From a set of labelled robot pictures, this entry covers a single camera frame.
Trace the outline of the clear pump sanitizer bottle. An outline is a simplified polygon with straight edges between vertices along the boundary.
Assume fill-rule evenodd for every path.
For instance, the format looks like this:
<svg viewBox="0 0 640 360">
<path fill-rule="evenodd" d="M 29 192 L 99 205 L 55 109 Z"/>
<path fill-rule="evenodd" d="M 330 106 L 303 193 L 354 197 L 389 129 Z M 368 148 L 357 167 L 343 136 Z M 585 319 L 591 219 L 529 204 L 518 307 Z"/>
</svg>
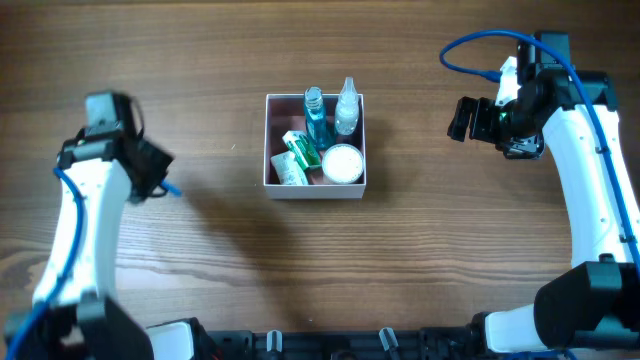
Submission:
<svg viewBox="0 0 640 360">
<path fill-rule="evenodd" d="M 335 108 L 335 132 L 340 136 L 352 135 L 360 116 L 359 94 L 354 79 L 347 77 Z"/>
</svg>

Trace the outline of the white cotton bud tub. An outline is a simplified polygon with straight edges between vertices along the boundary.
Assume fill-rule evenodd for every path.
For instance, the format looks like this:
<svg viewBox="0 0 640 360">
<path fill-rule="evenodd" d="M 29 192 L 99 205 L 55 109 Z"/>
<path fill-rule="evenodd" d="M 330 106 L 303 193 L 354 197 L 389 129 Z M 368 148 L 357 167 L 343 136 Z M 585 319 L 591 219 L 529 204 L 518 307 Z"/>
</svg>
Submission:
<svg viewBox="0 0 640 360">
<path fill-rule="evenodd" d="M 363 175 L 364 170 L 364 156 L 349 144 L 330 147 L 322 159 L 323 175 L 333 184 L 353 184 Z"/>
</svg>

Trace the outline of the white green soap box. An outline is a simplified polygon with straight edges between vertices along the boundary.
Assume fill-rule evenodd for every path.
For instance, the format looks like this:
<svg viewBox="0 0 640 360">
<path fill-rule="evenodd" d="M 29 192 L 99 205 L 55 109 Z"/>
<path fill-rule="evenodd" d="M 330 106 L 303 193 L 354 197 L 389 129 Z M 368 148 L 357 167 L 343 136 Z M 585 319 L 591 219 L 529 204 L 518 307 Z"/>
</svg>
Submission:
<svg viewBox="0 0 640 360">
<path fill-rule="evenodd" d="M 276 171 L 281 185 L 308 185 L 306 174 L 296 161 L 296 157 L 293 152 L 286 151 L 284 153 L 274 155 L 270 158 L 270 162 Z"/>
</svg>

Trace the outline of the blue mouthwash bottle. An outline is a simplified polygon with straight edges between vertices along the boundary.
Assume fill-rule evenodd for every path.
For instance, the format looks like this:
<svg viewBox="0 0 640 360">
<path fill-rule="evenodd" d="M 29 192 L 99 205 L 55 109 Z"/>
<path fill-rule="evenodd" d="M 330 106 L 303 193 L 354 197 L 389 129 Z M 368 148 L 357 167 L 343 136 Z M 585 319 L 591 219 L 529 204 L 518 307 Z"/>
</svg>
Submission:
<svg viewBox="0 0 640 360">
<path fill-rule="evenodd" d="M 303 109 L 309 139 L 318 151 L 328 149 L 334 142 L 326 116 L 322 90 L 312 86 L 304 93 Z"/>
</svg>

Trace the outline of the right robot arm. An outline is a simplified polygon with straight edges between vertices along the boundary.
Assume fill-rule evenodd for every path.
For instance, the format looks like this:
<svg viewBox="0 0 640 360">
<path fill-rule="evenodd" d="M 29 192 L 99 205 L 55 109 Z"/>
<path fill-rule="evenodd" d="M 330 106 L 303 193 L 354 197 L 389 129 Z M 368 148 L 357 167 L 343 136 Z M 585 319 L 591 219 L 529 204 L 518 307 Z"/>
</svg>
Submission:
<svg viewBox="0 0 640 360">
<path fill-rule="evenodd" d="M 571 267 L 531 304 L 476 316 L 468 349 L 637 349 L 639 208 L 618 142 L 612 82 L 602 72 L 513 60 L 492 79 L 496 97 L 460 99 L 449 136 L 493 144 L 510 159 L 552 154 L 569 217 Z"/>
</svg>

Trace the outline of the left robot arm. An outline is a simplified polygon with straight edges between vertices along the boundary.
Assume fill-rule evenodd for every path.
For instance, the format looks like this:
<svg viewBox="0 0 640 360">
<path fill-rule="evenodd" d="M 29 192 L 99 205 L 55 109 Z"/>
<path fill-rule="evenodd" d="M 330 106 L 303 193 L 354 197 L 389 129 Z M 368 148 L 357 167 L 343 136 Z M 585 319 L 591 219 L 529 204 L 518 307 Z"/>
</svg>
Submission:
<svg viewBox="0 0 640 360">
<path fill-rule="evenodd" d="M 5 324 L 10 359 L 194 359 L 191 320 L 144 328 L 115 296 L 115 257 L 126 203 L 155 197 L 172 156 L 139 137 L 78 137 L 54 169 L 61 208 L 30 312 Z"/>
</svg>

